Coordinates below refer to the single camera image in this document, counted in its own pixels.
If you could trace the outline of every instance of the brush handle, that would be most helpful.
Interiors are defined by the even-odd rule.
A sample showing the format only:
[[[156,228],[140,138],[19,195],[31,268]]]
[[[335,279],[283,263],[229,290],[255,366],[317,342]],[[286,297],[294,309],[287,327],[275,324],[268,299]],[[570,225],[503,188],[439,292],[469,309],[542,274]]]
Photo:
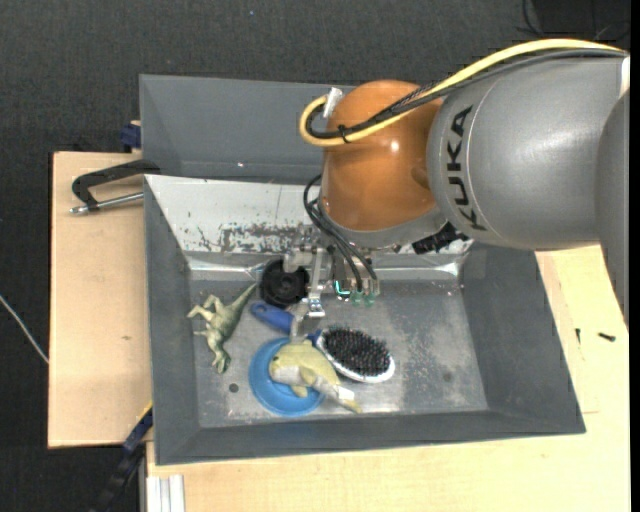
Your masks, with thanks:
[[[254,302],[251,304],[251,313],[253,313],[258,320],[263,321],[271,327],[275,327],[286,333],[291,330],[293,315],[279,307],[262,301]]]

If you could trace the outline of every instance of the floor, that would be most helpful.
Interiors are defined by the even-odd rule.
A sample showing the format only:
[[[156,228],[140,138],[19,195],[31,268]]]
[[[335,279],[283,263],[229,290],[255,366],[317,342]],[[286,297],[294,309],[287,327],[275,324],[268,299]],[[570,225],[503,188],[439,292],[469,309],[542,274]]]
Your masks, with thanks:
[[[139,116],[139,73],[425,83],[543,33],[631,41],[630,0],[44,5],[0,3],[0,294],[45,352],[50,154],[121,151],[120,128]],[[3,308],[0,347],[0,508],[88,510],[119,448],[47,450],[47,366]],[[136,509],[132,485],[114,511]]]

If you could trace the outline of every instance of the black bristles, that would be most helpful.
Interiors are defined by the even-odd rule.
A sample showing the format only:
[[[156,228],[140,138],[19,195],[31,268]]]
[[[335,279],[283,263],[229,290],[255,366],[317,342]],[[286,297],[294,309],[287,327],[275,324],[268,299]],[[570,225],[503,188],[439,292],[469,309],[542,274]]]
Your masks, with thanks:
[[[386,343],[362,331],[331,327],[323,337],[327,353],[336,362],[364,377],[381,375],[391,365]]]

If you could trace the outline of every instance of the white cable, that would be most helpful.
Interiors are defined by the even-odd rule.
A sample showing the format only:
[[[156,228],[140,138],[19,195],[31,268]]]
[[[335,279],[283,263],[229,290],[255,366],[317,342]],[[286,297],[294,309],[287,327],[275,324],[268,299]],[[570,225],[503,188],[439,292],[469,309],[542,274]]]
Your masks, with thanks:
[[[42,358],[42,360],[49,364],[49,358],[47,357],[47,355],[44,353],[44,351],[40,348],[40,345],[38,345],[38,342],[36,341],[36,339],[33,337],[33,335],[29,332],[29,329],[27,329],[27,326],[25,325],[25,323],[22,321],[22,318],[20,318],[20,316],[18,315],[18,313],[15,312],[15,310],[9,305],[9,303],[4,299],[4,297],[2,296],[2,294],[0,294],[0,302],[2,302],[2,305],[7,308],[7,311],[9,313],[11,313],[11,316],[13,316],[13,318],[16,319],[16,322],[18,322],[18,325],[20,326],[20,328],[22,329],[22,332],[24,332],[25,336],[27,337],[27,339],[31,342],[31,344],[33,345],[33,348],[36,349],[36,351],[38,352],[38,354],[40,354],[40,357]]]

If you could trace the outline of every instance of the blue bowl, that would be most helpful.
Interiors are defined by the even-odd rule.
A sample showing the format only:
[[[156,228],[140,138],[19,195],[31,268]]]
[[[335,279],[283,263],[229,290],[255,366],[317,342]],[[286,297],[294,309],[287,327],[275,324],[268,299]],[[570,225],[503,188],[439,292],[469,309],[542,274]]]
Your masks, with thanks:
[[[307,396],[301,398],[286,384],[271,379],[269,362],[286,343],[289,343],[289,338],[278,338],[258,349],[249,365],[249,384],[258,402],[265,409],[280,416],[294,418],[316,409],[324,400],[324,395],[315,389],[307,388]]]

